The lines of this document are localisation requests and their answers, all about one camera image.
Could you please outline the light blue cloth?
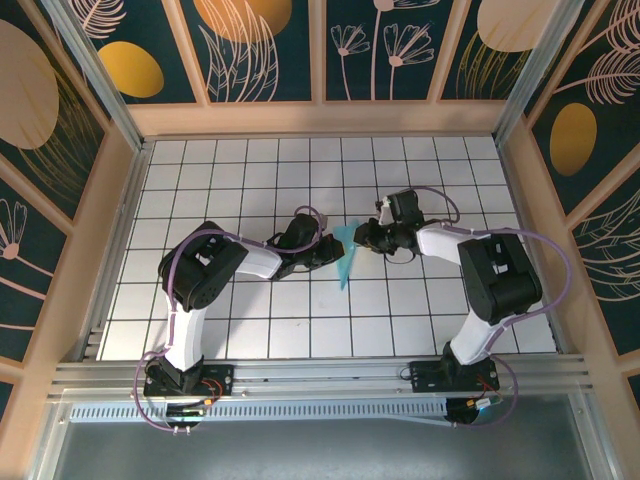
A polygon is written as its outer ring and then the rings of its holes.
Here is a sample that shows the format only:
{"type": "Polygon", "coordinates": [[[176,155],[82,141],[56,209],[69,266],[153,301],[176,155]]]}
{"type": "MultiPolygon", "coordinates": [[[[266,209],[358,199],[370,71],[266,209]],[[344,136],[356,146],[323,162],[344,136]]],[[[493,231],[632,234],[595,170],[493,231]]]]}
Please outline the light blue cloth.
{"type": "Polygon", "coordinates": [[[343,247],[343,255],[336,262],[341,290],[344,290],[347,286],[355,259],[358,248],[358,245],[355,242],[355,233],[359,226],[360,222],[357,219],[353,219],[347,225],[336,226],[333,229],[334,238],[338,240],[343,247]]]}

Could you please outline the grey metal sheet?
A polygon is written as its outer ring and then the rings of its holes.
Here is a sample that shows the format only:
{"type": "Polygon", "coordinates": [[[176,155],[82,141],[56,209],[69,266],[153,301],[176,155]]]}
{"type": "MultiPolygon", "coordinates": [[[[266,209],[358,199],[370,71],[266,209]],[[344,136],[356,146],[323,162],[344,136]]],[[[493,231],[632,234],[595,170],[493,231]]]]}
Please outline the grey metal sheet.
{"type": "Polygon", "coordinates": [[[592,480],[571,427],[397,420],[210,423],[189,436],[73,424],[46,480],[592,480]]]}

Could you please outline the long aluminium mounting rail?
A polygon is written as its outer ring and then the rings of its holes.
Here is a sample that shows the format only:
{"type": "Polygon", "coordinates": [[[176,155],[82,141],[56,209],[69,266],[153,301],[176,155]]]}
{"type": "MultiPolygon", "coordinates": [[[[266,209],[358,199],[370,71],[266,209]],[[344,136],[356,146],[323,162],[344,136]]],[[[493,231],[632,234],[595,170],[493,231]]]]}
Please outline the long aluminium mounting rail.
{"type": "MultiPolygon", "coordinates": [[[[307,400],[407,397],[411,358],[239,360],[233,363],[233,400],[307,400]]],[[[501,394],[591,393],[594,383],[577,354],[508,354],[494,359],[501,394]]],[[[130,398],[136,363],[62,363],[49,387],[49,402],[63,399],[124,401],[130,398]]]]}

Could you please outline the aluminium table side rail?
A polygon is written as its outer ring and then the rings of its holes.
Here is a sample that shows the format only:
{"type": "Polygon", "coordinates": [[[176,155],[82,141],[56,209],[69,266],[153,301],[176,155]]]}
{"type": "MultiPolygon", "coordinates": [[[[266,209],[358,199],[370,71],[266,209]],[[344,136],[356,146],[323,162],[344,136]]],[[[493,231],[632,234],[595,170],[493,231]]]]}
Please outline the aluminium table side rail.
{"type": "Polygon", "coordinates": [[[540,236],[526,236],[524,243],[543,288],[542,299],[534,306],[541,312],[514,324],[516,338],[526,353],[569,353],[562,314],[572,272],[559,200],[534,140],[512,138],[499,153],[519,227],[540,236]]]}
{"type": "Polygon", "coordinates": [[[118,275],[132,231],[135,210],[153,148],[153,141],[145,141],[132,157],[79,337],[73,351],[69,352],[69,358],[74,361],[82,362],[86,357],[87,350],[92,352],[90,346],[92,332],[103,327],[108,320],[118,275]]]}

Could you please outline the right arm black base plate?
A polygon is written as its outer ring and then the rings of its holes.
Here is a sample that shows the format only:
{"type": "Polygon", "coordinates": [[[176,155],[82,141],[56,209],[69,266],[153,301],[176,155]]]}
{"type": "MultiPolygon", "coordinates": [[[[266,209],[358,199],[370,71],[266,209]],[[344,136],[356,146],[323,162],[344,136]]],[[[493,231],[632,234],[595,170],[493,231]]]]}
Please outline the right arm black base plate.
{"type": "Polygon", "coordinates": [[[496,365],[488,358],[472,365],[458,365],[444,359],[414,361],[409,364],[409,379],[414,393],[481,393],[486,386],[500,389],[496,365]]]}

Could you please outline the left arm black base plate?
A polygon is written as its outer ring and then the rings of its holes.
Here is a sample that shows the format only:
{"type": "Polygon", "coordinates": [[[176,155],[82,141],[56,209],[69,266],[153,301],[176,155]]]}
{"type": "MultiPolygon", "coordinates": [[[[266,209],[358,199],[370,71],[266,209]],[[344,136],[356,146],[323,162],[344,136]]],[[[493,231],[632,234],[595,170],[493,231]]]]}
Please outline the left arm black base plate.
{"type": "Polygon", "coordinates": [[[146,397],[230,396],[234,369],[231,365],[196,365],[181,371],[169,364],[153,364],[146,371],[146,397]]]}

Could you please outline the aluminium corner post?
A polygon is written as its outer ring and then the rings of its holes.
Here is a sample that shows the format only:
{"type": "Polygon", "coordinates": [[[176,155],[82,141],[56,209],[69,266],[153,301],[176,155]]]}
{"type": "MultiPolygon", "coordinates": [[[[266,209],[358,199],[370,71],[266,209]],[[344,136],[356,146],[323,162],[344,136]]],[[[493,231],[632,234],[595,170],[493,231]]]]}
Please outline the aluminium corner post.
{"type": "Polygon", "coordinates": [[[524,109],[553,59],[561,49],[567,34],[578,19],[585,0],[558,0],[536,46],[532,49],[517,78],[492,133],[494,143],[502,152],[524,109]]]}
{"type": "Polygon", "coordinates": [[[82,29],[69,2],[67,0],[40,1],[127,143],[136,153],[141,152],[144,147],[144,136],[136,126],[126,103],[112,82],[93,43],[82,29]]]}

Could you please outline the aluminium frame profile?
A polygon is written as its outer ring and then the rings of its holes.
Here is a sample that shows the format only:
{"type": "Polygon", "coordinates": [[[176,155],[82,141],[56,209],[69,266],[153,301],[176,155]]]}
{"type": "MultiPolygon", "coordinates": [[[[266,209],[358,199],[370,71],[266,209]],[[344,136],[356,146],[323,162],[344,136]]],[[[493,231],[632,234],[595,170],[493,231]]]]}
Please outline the aluminium frame profile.
{"type": "Polygon", "coordinates": [[[70,404],[46,405],[27,480],[53,480],[69,426],[70,404]]]}
{"type": "Polygon", "coordinates": [[[572,410],[592,480],[617,480],[615,463],[606,431],[594,407],[591,394],[573,395],[572,410]]]}

